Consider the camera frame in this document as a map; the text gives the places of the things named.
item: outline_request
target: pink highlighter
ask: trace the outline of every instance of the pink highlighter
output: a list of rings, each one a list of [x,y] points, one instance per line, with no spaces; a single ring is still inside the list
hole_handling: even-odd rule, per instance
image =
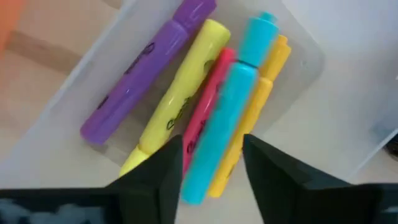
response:
[[[197,141],[217,102],[218,90],[223,84],[229,66],[234,60],[235,51],[230,48],[224,48],[213,67],[206,88],[183,135],[183,175],[189,168]]]

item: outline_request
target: orange object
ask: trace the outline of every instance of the orange object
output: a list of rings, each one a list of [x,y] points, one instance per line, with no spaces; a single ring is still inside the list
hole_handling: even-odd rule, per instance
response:
[[[16,26],[24,0],[0,0],[0,55]]]

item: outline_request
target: blue highlighter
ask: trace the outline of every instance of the blue highlighter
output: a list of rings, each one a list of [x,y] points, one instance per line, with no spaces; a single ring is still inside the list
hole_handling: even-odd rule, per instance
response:
[[[250,19],[239,46],[237,61],[231,66],[219,99],[207,121],[192,163],[182,185],[182,199],[199,205],[217,171],[228,143],[257,83],[258,67],[278,35],[275,17],[269,13]]]

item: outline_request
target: yellow highlighter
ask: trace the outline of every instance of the yellow highlighter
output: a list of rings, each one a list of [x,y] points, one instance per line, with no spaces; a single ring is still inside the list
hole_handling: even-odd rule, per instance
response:
[[[211,19],[204,22],[170,88],[140,137],[139,144],[122,166],[120,176],[148,159],[165,144],[175,122],[181,117],[190,98],[199,89],[230,36],[231,33],[222,24]]]
[[[243,136],[252,131],[260,115],[262,107],[265,105],[272,90],[274,80],[282,70],[292,49],[287,45],[287,38],[279,35],[272,51],[269,53],[265,64],[259,69],[260,77],[252,97],[246,106],[238,128],[229,142],[229,146],[221,161],[219,169],[211,183],[208,195],[210,197],[220,197],[228,183],[229,175],[242,153]]]

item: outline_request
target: purple highlighter cap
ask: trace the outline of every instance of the purple highlighter cap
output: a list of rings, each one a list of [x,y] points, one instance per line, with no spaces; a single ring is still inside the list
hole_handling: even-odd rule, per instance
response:
[[[184,0],[173,19],[183,25],[188,33],[195,32],[216,9],[215,0]]]

